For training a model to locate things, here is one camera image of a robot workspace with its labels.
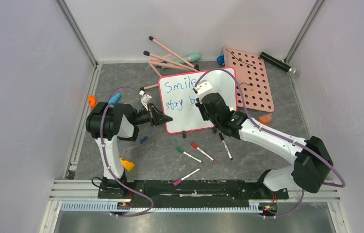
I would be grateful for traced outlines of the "pink framed whiteboard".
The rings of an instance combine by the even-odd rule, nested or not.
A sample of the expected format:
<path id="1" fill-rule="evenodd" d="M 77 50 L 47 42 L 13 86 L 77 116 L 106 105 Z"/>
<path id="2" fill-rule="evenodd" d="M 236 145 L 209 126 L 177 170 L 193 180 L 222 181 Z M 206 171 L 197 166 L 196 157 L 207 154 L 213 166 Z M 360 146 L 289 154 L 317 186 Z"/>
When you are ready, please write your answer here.
<path id="1" fill-rule="evenodd" d="M 169 134 L 214 126 L 210 121 L 203 120 L 199 108 L 195 106 L 198 95 L 193 88 L 203 73 L 205 71 L 163 76 L 158 80 L 163 113 L 173 118 L 165 124 Z M 229 108 L 237 110 L 236 84 L 230 75 L 216 70 L 205 75 L 201 81 L 208 81 L 213 91 L 222 96 Z"/>

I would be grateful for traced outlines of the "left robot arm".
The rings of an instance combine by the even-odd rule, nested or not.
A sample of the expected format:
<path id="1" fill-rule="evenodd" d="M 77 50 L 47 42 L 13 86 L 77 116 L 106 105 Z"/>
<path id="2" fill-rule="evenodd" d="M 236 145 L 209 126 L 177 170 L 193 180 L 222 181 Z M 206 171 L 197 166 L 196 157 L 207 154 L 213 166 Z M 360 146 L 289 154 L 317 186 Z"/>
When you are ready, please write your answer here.
<path id="1" fill-rule="evenodd" d="M 172 120 L 153 103 L 137 110 L 130 104 L 98 102 L 88 115 L 85 127 L 101 154 L 103 177 L 99 190 L 112 193 L 117 198 L 126 196 L 129 185 L 120 160 L 118 141 L 135 141 L 141 124 L 149 123 L 155 127 Z"/>

